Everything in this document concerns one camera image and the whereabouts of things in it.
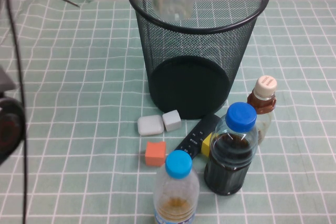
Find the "white bottle cap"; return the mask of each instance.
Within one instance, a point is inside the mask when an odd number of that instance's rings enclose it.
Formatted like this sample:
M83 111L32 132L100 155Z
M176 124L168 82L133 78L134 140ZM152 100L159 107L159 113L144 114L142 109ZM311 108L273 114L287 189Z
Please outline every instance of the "white bottle cap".
M257 80L254 87L254 92L256 95L267 98L270 97L277 90L277 80L272 76L262 76Z

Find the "white cube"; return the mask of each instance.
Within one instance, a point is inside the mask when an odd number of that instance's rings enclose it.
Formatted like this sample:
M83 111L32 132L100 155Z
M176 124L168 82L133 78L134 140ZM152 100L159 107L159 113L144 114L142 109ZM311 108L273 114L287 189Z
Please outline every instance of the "white cube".
M142 136L161 134L164 131L162 117L159 115L140 117L138 119L138 131Z
M167 131L174 131L182 126L181 118L177 110L163 114L162 119Z

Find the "earcup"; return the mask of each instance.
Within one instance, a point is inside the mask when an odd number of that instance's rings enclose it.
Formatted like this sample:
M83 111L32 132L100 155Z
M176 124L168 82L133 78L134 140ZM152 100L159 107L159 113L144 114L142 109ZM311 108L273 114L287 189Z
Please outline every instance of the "earcup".
M22 105L13 98L0 98L0 164L20 144L25 123Z

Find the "orange cube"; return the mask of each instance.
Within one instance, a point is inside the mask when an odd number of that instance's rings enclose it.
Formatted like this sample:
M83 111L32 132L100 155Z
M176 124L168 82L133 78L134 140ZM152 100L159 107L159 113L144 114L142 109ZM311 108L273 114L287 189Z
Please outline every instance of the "orange cube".
M162 166L166 159L166 142L147 142L145 161L149 166Z

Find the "yellow cube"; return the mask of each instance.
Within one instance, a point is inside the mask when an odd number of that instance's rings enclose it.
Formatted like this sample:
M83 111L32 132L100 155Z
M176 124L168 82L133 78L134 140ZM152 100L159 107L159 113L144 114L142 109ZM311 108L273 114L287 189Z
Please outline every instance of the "yellow cube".
M209 157L210 154L210 140L211 140L211 134L209 134L209 136L206 137L206 139L202 142L202 149L201 152L203 155Z

